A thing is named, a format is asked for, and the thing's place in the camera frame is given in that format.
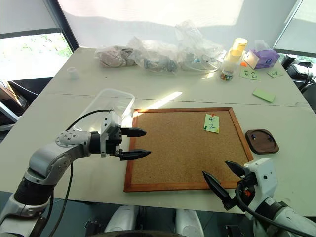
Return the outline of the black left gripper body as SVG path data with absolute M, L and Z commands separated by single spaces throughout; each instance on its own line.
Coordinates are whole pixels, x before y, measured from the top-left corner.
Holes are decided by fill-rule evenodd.
M 115 129 L 108 133 L 108 138 L 106 140 L 106 154 L 110 156 L 119 157 L 121 155 L 122 143 L 122 131 L 121 129 Z

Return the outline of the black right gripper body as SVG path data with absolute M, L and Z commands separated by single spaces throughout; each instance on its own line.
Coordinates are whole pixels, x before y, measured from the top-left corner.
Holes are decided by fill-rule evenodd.
M 241 195 L 241 199 L 252 199 L 255 196 L 254 186 L 257 184 L 255 173 L 250 172 L 238 181 L 236 191 Z

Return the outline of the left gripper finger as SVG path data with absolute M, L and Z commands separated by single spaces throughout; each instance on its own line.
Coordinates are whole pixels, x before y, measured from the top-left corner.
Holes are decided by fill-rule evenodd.
M 136 160 L 139 158 L 143 158 L 151 154 L 151 151 L 143 150 L 143 149 L 137 149 L 132 150 L 128 152 L 124 152 L 123 150 L 120 150 L 119 152 L 119 158 L 120 161 L 129 161 L 129 160 Z
M 121 130 L 121 134 L 127 137 L 141 137 L 147 134 L 145 130 L 142 130 L 137 127 L 132 127 L 132 128 L 125 127 L 125 128 L 121 128 L 120 130 Z

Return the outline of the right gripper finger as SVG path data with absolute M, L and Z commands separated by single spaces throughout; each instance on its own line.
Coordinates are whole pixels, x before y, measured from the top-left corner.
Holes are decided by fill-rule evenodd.
M 245 169 L 243 166 L 239 165 L 234 161 L 225 161 L 225 164 L 229 167 L 229 169 L 239 178 L 245 175 Z
M 226 210 L 230 210 L 237 205 L 236 198 L 231 198 L 229 193 L 212 174 L 207 171 L 202 171 L 202 174 L 210 190 L 222 201 Z

